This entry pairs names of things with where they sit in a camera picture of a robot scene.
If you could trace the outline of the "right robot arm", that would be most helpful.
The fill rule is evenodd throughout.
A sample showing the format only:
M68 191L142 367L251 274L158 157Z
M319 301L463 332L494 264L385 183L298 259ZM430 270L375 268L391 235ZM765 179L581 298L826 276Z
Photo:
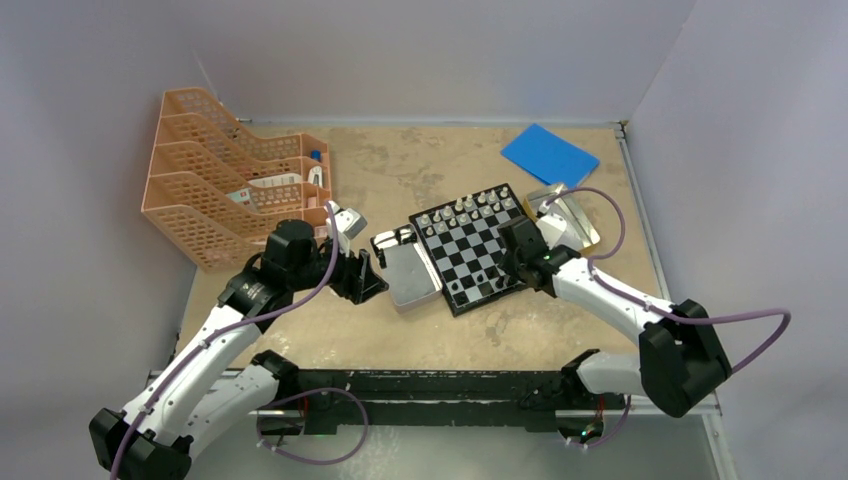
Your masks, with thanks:
M732 375L705 309L678 305L634 289L591 267L565 246L549 246L540 228L520 216L498 228L500 267L527 287L576 304L623 334L634 354L587 351L563 369L561 392L576 407L600 394L644 396L680 418Z

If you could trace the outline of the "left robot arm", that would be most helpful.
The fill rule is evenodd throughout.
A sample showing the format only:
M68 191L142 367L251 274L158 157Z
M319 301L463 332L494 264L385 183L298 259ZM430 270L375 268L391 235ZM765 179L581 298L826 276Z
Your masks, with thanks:
M157 379L121 410L101 409L89 432L98 463L113 479L183 479L194 459L240 417L260 407L284 409L308 404L312 395L299 368L272 351L258 354L224 388L221 374L285 313L329 286L341 298L361 304L387 290L370 265L369 254L350 251L366 221L351 209L327 220L322 245L303 220L283 220L264 250L251 256L227 283L201 330Z

